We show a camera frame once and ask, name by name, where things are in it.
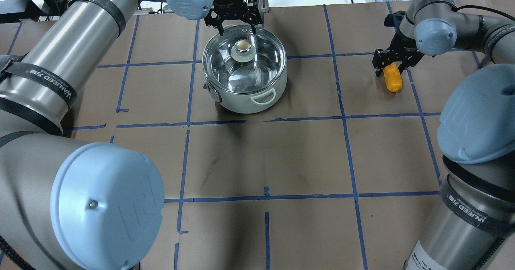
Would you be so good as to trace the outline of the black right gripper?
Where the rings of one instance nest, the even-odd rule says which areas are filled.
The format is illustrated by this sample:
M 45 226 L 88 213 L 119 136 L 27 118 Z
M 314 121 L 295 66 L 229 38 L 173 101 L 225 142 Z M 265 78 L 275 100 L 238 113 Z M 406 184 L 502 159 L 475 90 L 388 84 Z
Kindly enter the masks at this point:
M 384 68 L 392 62 L 400 62 L 398 69 L 400 73 L 403 73 L 408 68 L 415 67 L 423 57 L 424 54 L 418 50 L 415 40 L 397 31 L 386 50 L 377 49 L 375 51 L 372 65 L 376 70 L 375 75 L 379 77 Z

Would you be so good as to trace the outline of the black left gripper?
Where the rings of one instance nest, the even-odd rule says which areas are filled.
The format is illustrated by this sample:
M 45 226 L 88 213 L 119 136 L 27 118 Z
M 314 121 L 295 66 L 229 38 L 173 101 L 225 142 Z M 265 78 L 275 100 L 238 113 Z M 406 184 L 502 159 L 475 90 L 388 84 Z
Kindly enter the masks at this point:
M 252 34 L 256 35 L 258 26 L 264 23 L 264 8 L 261 2 L 248 0 L 214 0 L 213 8 L 204 17 L 206 26 L 218 30 L 220 36 L 224 35 L 223 22 L 225 20 L 241 20 L 250 24 Z

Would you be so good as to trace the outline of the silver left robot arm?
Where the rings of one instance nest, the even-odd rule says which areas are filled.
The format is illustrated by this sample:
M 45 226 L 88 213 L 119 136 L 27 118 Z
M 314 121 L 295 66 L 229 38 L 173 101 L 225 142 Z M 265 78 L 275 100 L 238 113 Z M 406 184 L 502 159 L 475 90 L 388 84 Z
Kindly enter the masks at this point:
M 197 20 L 222 0 L 71 0 L 31 50 L 1 56 L 1 251 L 21 269 L 139 270 L 157 238 L 156 165 L 72 136 L 114 128 L 121 94 L 86 84 L 145 1 Z

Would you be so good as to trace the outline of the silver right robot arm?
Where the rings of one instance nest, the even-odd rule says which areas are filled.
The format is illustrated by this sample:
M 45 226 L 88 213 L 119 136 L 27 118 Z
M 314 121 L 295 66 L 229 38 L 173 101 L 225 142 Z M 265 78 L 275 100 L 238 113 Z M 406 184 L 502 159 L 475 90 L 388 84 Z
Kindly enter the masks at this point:
M 413 0 L 389 14 L 390 46 L 372 59 L 392 81 L 423 56 L 453 48 L 492 65 L 467 77 L 441 111 L 437 140 L 448 175 L 405 270 L 485 270 L 514 235 L 514 18 L 460 13 L 452 0 Z

